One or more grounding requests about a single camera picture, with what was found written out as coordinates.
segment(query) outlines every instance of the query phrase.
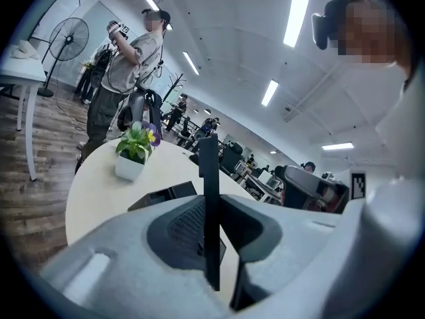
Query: potted plant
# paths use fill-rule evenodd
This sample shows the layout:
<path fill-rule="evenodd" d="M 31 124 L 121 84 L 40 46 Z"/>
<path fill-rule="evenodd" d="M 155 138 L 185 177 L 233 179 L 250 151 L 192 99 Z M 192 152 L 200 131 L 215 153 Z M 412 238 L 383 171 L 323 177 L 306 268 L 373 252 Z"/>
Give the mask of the potted plant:
<path fill-rule="evenodd" d="M 134 122 L 124 132 L 116 152 L 120 155 L 115 164 L 115 174 L 124 179 L 135 181 L 142 172 L 152 148 L 161 143 L 161 136 L 154 124 Z"/>

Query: white flower pot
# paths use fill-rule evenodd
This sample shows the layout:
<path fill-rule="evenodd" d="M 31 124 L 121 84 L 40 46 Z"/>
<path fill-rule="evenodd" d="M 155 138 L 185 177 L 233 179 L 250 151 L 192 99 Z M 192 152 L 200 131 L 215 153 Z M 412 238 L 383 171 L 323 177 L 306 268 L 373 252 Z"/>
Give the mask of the white flower pot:
<path fill-rule="evenodd" d="M 149 153 L 146 151 L 145 162 L 147 161 L 148 155 Z M 118 177 L 128 179 L 129 181 L 135 181 L 143 171 L 144 167 L 144 164 L 131 161 L 130 159 L 119 155 L 115 163 L 115 174 Z"/>

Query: ceiling light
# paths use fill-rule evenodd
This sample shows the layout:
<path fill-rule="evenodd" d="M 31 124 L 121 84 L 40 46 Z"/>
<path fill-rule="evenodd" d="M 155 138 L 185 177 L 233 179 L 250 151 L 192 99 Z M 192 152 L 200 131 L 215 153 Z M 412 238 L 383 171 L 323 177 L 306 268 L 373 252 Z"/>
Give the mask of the ceiling light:
<path fill-rule="evenodd" d="M 149 3 L 149 6 L 154 10 L 154 11 L 159 11 L 159 7 L 158 5 L 155 3 L 154 0 L 146 0 L 147 3 Z"/>
<path fill-rule="evenodd" d="M 284 44 L 295 47 L 301 26 L 303 25 L 305 11 L 307 10 L 308 0 L 292 0 L 290 17 L 284 37 Z"/>
<path fill-rule="evenodd" d="M 276 92 L 276 89 L 278 88 L 279 84 L 277 82 L 275 82 L 274 80 L 270 81 L 270 84 L 268 85 L 267 91 L 264 95 L 263 101 L 261 102 L 261 104 L 263 104 L 264 106 L 267 106 L 270 99 L 272 99 L 274 93 Z"/>
<path fill-rule="evenodd" d="M 340 149 L 353 149 L 354 145 L 351 142 L 341 144 L 331 144 L 330 146 L 322 146 L 323 150 L 340 150 Z"/>
<path fill-rule="evenodd" d="M 186 57 L 187 61 L 189 62 L 189 64 L 191 65 L 191 67 L 192 67 L 192 69 L 195 71 L 195 73 L 196 73 L 197 75 L 199 75 L 199 72 L 198 72 L 197 68 L 194 66 L 194 64 L 193 64 L 193 62 L 192 62 L 192 59 L 189 57 L 189 54 L 188 54 L 187 52 L 183 52 L 183 54 L 185 55 L 185 57 Z"/>

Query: baseball cap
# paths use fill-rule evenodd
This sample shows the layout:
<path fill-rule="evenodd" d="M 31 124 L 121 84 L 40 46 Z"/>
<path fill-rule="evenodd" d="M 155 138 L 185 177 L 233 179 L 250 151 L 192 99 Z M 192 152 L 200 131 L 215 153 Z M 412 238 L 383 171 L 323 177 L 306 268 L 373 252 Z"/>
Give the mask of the baseball cap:
<path fill-rule="evenodd" d="M 163 11 L 163 10 L 159 10 L 159 11 L 154 11 L 153 9 L 144 9 L 141 14 L 146 14 L 146 15 L 151 15 L 151 17 L 155 18 L 160 18 L 163 19 L 165 21 L 165 24 L 168 25 L 171 22 L 171 16 L 170 13 Z"/>

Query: purple flower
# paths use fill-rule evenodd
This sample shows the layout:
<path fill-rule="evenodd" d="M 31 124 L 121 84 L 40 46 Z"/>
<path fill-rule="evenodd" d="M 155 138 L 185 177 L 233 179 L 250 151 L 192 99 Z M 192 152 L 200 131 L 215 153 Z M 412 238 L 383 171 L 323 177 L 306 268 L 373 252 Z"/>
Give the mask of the purple flower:
<path fill-rule="evenodd" d="M 151 146 L 158 146 L 161 143 L 161 136 L 157 132 L 154 132 L 153 137 L 155 138 L 155 140 L 151 142 Z"/>
<path fill-rule="evenodd" d="M 146 129 L 148 132 L 149 130 L 151 130 L 153 133 L 157 132 L 157 127 L 155 126 L 155 124 L 149 123 L 147 120 L 144 120 L 141 123 L 141 128 Z"/>

